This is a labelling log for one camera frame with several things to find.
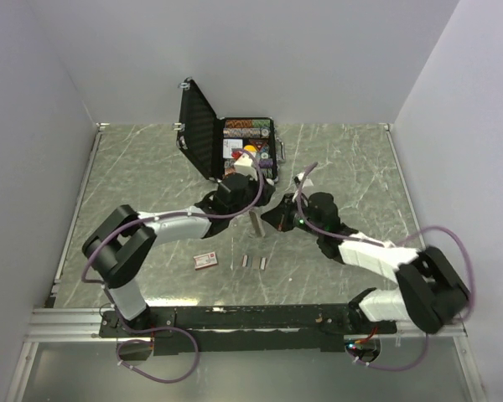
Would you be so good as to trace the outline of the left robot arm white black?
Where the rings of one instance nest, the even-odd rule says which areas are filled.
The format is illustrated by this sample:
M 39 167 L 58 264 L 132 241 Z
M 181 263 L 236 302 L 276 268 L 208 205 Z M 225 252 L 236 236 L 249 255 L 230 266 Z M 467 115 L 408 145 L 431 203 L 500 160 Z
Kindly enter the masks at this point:
M 218 235 L 241 211 L 267 205 L 273 194 L 271 179 L 233 173 L 187 209 L 140 213 L 128 204 L 114 209 L 81 250 L 121 314 L 119 327 L 136 337 L 152 326 L 136 276 L 154 246 Z

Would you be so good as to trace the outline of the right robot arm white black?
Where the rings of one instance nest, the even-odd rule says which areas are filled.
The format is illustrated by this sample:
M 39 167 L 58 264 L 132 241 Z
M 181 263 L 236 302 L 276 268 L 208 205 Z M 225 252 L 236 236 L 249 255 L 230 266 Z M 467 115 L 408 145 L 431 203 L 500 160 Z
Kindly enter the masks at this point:
M 470 292 L 444 253 L 433 246 L 401 247 L 343 223 L 334 198 L 317 192 L 298 199 L 288 193 L 262 220 L 280 232 L 315 235 L 321 252 L 343 265 L 363 268 L 393 282 L 392 290 L 369 288 L 352 299 L 350 326 L 367 333 L 378 322 L 412 322 L 428 334 L 449 325 L 469 305 Z

